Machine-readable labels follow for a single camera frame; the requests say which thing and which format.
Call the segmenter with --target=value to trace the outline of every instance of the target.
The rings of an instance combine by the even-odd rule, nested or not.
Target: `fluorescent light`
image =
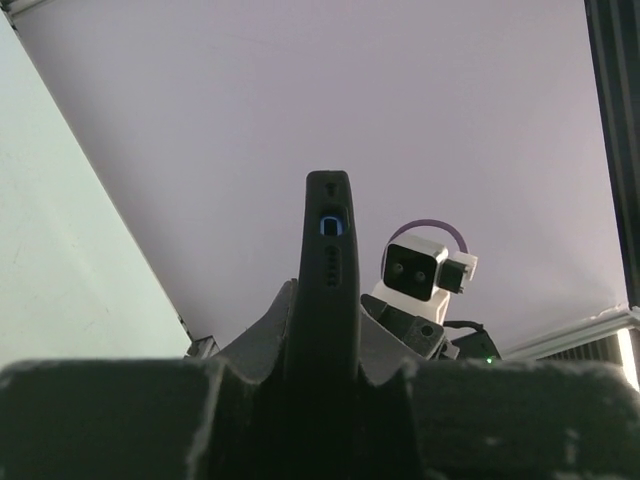
[[[636,372],[636,360],[633,357],[633,346],[631,345],[631,335],[628,329],[623,328],[618,330],[618,344],[620,345],[624,375],[627,377],[627,381],[631,386],[640,391],[640,386],[638,386],[638,373]]]

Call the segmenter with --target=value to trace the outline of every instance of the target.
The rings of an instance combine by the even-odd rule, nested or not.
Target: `white camera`
[[[473,279],[478,258],[426,238],[403,233],[385,249],[382,280],[372,296],[412,315],[442,325],[451,293]]]

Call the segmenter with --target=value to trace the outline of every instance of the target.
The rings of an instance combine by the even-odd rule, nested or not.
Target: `white panel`
[[[432,217],[480,257],[450,318],[503,348],[625,301],[581,0],[55,0],[17,26],[198,335],[224,346],[297,275],[325,168],[365,292]]]
[[[0,366],[178,357],[189,339],[0,16]]]

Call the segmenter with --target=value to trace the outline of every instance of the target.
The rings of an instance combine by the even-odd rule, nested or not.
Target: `hole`
[[[327,183],[324,188],[327,190],[329,197],[335,197],[338,191],[338,186],[335,183]]]
[[[343,223],[337,215],[325,215],[320,219],[320,233],[327,237],[342,235]]]
[[[430,337],[431,335],[433,335],[433,328],[431,328],[429,325],[425,325],[420,329],[420,333],[422,333],[422,335],[424,335],[425,337]]]

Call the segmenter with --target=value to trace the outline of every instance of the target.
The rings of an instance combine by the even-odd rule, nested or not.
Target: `black cable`
[[[449,328],[473,328],[476,332],[484,332],[484,325],[469,320],[449,320],[442,325]]]

